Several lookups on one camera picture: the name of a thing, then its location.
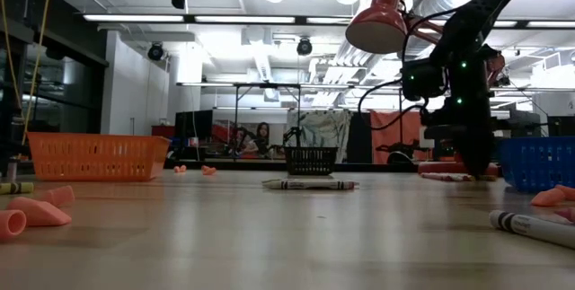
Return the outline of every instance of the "security camera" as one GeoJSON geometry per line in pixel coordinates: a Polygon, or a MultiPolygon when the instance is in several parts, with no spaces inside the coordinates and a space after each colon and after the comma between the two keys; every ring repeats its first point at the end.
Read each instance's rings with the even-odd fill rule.
{"type": "Polygon", "coordinates": [[[314,47],[308,38],[301,38],[297,44],[297,54],[300,56],[309,56],[314,47]]]}
{"type": "Polygon", "coordinates": [[[164,48],[162,48],[162,42],[152,43],[152,47],[147,51],[147,57],[153,61],[162,61],[164,58],[164,48]]]}

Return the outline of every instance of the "table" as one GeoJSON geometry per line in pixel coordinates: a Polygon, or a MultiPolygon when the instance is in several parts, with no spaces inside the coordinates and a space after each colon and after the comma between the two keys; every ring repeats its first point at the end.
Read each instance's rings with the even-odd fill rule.
{"type": "MultiPolygon", "coordinates": [[[[354,191],[266,190],[282,172],[198,171],[74,183],[64,227],[0,244],[0,287],[21,289],[567,289],[575,251],[493,230],[528,213],[499,182],[336,173],[354,191]]],[[[61,183],[39,183],[38,189],[61,183]]],[[[4,207],[10,196],[0,197],[4,207]]]]}

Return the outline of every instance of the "robotic arm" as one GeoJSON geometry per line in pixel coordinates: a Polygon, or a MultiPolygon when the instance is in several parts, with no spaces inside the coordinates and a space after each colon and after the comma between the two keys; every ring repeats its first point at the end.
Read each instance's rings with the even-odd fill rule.
{"type": "Polygon", "coordinates": [[[510,1],[472,0],[457,8],[429,58],[405,62],[402,70],[410,101],[438,97],[448,85],[443,108],[423,111],[421,123],[428,127],[426,138],[452,139],[473,175],[483,174],[494,150],[487,78],[488,61],[498,52],[483,42],[510,1]]]}

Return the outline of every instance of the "fluorescent light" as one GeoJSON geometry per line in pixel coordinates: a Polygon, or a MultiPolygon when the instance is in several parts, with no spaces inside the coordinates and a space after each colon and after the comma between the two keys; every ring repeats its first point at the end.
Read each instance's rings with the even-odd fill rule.
{"type": "MultiPolygon", "coordinates": [[[[372,85],[357,85],[354,87],[355,89],[372,89],[375,88],[375,86],[372,85]]],[[[378,90],[391,90],[391,91],[398,91],[402,89],[402,87],[400,86],[385,86],[385,87],[381,87],[378,90]]]]}
{"type": "Polygon", "coordinates": [[[310,24],[344,24],[351,22],[350,17],[308,17],[307,22],[310,24]]]}
{"type": "MultiPolygon", "coordinates": [[[[251,110],[251,107],[238,107],[238,110],[251,110]]],[[[235,107],[214,107],[214,110],[235,110],[235,107]]]]}
{"type": "Polygon", "coordinates": [[[255,110],[292,110],[288,107],[255,107],[255,110]]]}
{"type": "Polygon", "coordinates": [[[493,26],[495,27],[515,27],[515,25],[517,25],[517,22],[513,22],[513,21],[495,21],[495,24],[493,26]]]}
{"type": "Polygon", "coordinates": [[[529,22],[527,27],[545,27],[545,28],[569,28],[575,27],[575,22],[529,22]]]}
{"type": "Polygon", "coordinates": [[[446,20],[431,20],[430,22],[432,22],[436,25],[439,25],[439,26],[443,26],[446,24],[447,21],[446,20]]]}
{"type": "Polygon", "coordinates": [[[233,83],[180,83],[182,86],[195,87],[233,87],[233,83]]]}
{"type": "Polygon", "coordinates": [[[322,89],[348,89],[353,88],[353,84],[302,84],[302,88],[322,88],[322,89]]]}
{"type": "Polygon", "coordinates": [[[422,28],[419,28],[418,31],[421,32],[421,33],[425,33],[425,34],[439,34],[439,33],[437,33],[436,31],[434,31],[434,30],[432,30],[432,29],[422,29],[422,28]]]}
{"type": "Polygon", "coordinates": [[[182,15],[87,14],[89,22],[183,22],[182,15]]]}
{"type": "Polygon", "coordinates": [[[311,108],[302,108],[299,109],[301,111],[314,111],[314,110],[321,110],[321,111],[326,111],[326,110],[334,110],[334,109],[328,109],[328,108],[316,108],[316,109],[311,109],[311,108]]]}
{"type": "Polygon", "coordinates": [[[222,23],[295,23],[295,17],[286,16],[196,16],[196,22],[222,23]]]}

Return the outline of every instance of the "black wire basket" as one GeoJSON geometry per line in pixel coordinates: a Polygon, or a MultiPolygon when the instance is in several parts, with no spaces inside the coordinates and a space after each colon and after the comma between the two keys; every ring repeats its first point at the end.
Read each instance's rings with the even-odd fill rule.
{"type": "Polygon", "coordinates": [[[290,175],[328,175],[333,172],[339,147],[285,147],[290,175]]]}

